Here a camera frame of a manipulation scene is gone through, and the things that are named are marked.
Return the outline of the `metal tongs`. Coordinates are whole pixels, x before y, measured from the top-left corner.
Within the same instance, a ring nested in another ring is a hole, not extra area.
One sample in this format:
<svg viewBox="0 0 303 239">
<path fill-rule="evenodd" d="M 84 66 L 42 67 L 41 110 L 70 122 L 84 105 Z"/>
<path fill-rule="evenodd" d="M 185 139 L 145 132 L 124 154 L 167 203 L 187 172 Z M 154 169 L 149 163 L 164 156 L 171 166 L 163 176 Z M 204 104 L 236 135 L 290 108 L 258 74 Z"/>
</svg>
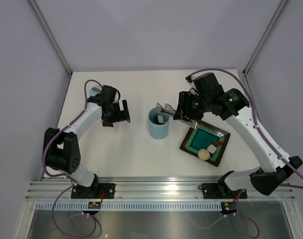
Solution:
<svg viewBox="0 0 303 239">
<path fill-rule="evenodd" d="M 176 113 L 176 110 L 170 104 L 165 104 L 165 106 L 163 107 L 161 104 L 157 103 L 156 104 L 156 111 L 158 113 L 164 113 L 164 114 L 168 115 L 171 118 L 173 118 L 175 113 Z M 195 129 L 198 126 L 198 123 L 194 120 L 179 119 L 178 121 L 188 125 L 189 127 L 193 128 L 193 129 Z"/>
</svg>

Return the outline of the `rice roll green centre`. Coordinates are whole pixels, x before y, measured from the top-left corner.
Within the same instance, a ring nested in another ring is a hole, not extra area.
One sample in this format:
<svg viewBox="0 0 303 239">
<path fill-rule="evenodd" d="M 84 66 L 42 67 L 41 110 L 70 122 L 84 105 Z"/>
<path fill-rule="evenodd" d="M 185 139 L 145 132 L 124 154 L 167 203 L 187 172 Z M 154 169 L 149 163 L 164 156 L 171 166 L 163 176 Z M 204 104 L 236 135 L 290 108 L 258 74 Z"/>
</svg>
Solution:
<svg viewBox="0 0 303 239">
<path fill-rule="evenodd" d="M 157 115 L 157 121 L 159 124 L 165 124 L 167 120 L 162 115 Z"/>
</svg>

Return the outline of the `blue cylindrical lunch container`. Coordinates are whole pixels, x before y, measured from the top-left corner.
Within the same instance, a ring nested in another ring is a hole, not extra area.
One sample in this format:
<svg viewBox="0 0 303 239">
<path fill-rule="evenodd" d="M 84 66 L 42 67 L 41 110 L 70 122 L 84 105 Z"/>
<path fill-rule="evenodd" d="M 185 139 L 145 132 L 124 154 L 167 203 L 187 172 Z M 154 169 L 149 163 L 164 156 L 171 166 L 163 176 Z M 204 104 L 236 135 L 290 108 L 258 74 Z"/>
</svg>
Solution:
<svg viewBox="0 0 303 239">
<path fill-rule="evenodd" d="M 163 118 L 163 123 L 158 121 L 158 116 Z M 161 140 L 169 133 L 170 117 L 165 113 L 158 113 L 156 108 L 152 108 L 148 114 L 148 131 L 152 138 Z"/>
</svg>

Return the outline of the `blue container lid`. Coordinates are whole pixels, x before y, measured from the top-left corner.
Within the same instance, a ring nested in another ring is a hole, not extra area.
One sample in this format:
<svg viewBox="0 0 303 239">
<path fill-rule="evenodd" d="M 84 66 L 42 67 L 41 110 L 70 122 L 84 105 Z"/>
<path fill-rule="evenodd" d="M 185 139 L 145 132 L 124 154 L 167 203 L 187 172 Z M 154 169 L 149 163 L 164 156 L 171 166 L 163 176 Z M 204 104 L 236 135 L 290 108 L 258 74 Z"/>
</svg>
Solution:
<svg viewBox="0 0 303 239">
<path fill-rule="evenodd" d="M 96 96 L 97 94 L 100 94 L 102 90 L 102 87 L 100 85 L 95 85 L 91 87 L 89 95 L 90 96 Z"/>
</svg>

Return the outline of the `red food piece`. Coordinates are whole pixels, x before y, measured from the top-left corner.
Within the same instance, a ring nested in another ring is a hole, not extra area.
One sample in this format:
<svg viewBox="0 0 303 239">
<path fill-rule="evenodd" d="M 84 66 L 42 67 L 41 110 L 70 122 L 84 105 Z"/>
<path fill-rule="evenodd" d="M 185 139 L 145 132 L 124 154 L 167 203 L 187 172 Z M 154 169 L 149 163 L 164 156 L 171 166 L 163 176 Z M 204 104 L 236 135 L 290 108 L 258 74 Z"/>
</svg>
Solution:
<svg viewBox="0 0 303 239">
<path fill-rule="evenodd" d="M 217 141 L 217 142 L 212 143 L 212 145 L 221 146 L 221 145 L 223 145 L 223 142 L 222 141 Z"/>
</svg>

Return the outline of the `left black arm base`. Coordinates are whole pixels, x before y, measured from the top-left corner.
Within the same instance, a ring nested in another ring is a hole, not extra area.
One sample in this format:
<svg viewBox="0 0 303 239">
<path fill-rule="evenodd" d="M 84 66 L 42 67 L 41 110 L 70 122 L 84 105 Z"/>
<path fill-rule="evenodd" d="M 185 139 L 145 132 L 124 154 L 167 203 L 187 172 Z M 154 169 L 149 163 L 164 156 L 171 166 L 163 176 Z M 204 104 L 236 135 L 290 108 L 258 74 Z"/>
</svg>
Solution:
<svg viewBox="0 0 303 239">
<path fill-rule="evenodd" d="M 72 199 L 113 199 L 115 184 L 99 183 L 91 187 L 75 186 L 71 192 Z"/>
</svg>

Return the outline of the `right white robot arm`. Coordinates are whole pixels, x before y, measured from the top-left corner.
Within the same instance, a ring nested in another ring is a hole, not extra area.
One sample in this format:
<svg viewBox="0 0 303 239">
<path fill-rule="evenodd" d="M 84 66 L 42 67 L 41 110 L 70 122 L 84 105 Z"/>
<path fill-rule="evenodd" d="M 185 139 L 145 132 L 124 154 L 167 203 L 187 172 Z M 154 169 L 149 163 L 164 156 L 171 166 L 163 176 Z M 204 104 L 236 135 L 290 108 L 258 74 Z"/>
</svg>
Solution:
<svg viewBox="0 0 303 239">
<path fill-rule="evenodd" d="M 251 149 L 259 167 L 246 171 L 229 171 L 219 178 L 217 189 L 221 196 L 230 197 L 234 192 L 255 189 L 269 196 L 285 182 L 303 162 L 281 149 L 259 123 L 248 93 L 233 88 L 225 91 L 212 72 L 196 78 L 186 77 L 194 92 L 179 93 L 174 120 L 196 121 L 204 113 L 212 113 L 226 121 Z"/>
</svg>

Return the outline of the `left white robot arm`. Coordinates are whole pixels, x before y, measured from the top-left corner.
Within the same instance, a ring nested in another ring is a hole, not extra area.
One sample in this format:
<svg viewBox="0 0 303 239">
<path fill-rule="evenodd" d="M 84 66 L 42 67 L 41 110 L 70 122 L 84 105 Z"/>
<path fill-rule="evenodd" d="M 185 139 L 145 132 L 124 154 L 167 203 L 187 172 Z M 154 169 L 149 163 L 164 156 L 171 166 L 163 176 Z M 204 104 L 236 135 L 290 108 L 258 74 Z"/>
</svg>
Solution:
<svg viewBox="0 0 303 239">
<path fill-rule="evenodd" d="M 104 85 L 87 98 L 84 109 L 62 129 L 48 128 L 44 134 L 42 164 L 75 183 L 73 199 L 113 198 L 115 185 L 100 183 L 98 176 L 81 164 L 79 139 L 98 120 L 104 127 L 130 122 L 127 101 L 121 100 L 119 90 L 112 86 Z"/>
</svg>

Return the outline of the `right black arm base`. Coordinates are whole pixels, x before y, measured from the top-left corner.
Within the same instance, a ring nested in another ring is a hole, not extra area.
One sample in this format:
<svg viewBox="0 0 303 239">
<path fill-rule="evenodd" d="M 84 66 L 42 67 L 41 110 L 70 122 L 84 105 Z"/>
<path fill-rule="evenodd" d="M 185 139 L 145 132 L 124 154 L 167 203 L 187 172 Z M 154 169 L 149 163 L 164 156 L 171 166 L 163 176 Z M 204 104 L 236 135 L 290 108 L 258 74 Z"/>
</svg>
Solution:
<svg viewBox="0 0 303 239">
<path fill-rule="evenodd" d="M 198 185 L 198 190 L 202 192 L 204 199 L 236 199 L 239 193 L 240 199 L 248 198 L 246 190 L 232 191 L 218 183 L 202 183 Z"/>
</svg>

